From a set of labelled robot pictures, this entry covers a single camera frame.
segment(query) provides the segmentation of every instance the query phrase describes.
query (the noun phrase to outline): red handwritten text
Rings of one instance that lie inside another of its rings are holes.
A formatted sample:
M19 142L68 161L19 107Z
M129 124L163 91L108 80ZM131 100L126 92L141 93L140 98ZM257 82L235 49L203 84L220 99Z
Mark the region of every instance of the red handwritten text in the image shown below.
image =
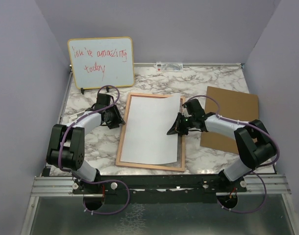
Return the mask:
M102 79L101 80L104 79L105 65L104 66L98 65L97 62L95 62L94 66L92 66L92 67L85 66L84 70L86 70L87 73L94 72L94 71L101 71L102 72Z
M74 52L74 54L75 54L75 58L84 55L84 53L83 53L82 50L76 50L74 47L72 47L72 49L73 49L73 52Z
M114 50L101 50L101 51L97 52L97 57L106 57L106 56L121 57L121 58L124 59L123 62L126 62L127 52L126 52L126 50L117 51L117 49L114 49Z
M93 52L92 52L91 50L87 50L87 49L86 49L86 52L87 52L87 54L88 54L89 56L93 57L93 55L92 55Z

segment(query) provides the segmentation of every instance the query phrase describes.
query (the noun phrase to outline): lavender wall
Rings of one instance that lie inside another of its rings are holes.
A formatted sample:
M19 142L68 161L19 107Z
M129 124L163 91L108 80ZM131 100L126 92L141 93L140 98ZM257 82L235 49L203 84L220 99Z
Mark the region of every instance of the lavender wall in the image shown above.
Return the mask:
M299 0L282 0L245 64L260 117L277 139L299 213Z
M68 61L33 0L0 0L0 235L20 234Z
M280 0L36 0L70 38L130 36L134 62L245 62Z

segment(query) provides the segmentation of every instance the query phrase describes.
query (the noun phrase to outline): screw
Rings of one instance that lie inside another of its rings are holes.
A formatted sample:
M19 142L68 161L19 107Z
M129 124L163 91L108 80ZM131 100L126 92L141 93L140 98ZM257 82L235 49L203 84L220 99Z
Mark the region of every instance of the screw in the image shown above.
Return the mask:
M76 189L79 188L79 185L78 185L77 183L74 183L74 184L72 185L72 188L73 188L74 190L76 190Z
M247 183L244 180L242 180L240 182L240 186L243 187L243 188L245 188L247 186Z
M118 185L117 185L117 183L113 182L113 183L111 183L110 187L111 187L111 189L115 190L118 187Z

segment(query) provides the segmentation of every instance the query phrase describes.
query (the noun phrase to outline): wooden tray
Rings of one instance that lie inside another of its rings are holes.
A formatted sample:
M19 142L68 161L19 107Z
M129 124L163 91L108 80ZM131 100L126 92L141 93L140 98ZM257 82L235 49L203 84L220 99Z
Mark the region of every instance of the wooden tray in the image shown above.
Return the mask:
M162 95L162 94L142 94L142 93L129 93L127 102L126 102L126 107L125 107L125 123L127 125L128 123L128 118L129 118L129 110L130 110L130 104L132 97L134 96L139 96L139 97L148 97L148 98L167 98L172 95ZM181 104L185 102L185 97L181 96ZM127 163L127 162L122 162L121 161L121 153L122 153L122 148L124 145L125 141L125 130L126 130L126 125L123 125L121 135L120 135L120 142L119 142L119 148L118 148L118 153L117 153L117 159L116 159L116 165L119 166L129 166L129 167L137 167L137 168L149 168L149 169L158 169L158 170L174 170L174 171L184 171L185 170L185 141L184 141L184 136L179 137L180 139L180 150L178 148L178 154L180 155L180 167L175 167L175 166L167 166L170 164L161 164L161 165L153 165L153 164L140 164L140 163Z

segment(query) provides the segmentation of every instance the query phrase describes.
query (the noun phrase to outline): white marble surface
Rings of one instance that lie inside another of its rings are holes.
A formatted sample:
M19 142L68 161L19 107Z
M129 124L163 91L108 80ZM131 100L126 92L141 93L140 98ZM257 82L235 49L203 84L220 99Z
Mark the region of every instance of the white marble surface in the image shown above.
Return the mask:
M218 67L189 67L183 72L156 72L151 67L135 67L135 85L128 88L119 88L120 99L117 103L122 116L129 92L148 94L176 94L179 93L186 99L206 94L208 86L219 87L239 92L248 93L248 88L238 66ZM70 115L84 111L96 102L97 90L85 91L84 95L72 82L69 97L63 116L63 124L69 122ZM200 99L202 107L205 100ZM211 174L218 173L231 164L238 155L201 147L199 145L200 133L192 132L186 136L185 171L163 171L141 168L128 168L116 166L116 154L119 145L121 128L109 130L108 127L95 128L85 136L85 159L89 164L100 170L103 175L144 175L144 174ZM274 173L272 166L257 170L259 173ZM52 166L51 176L68 175Z

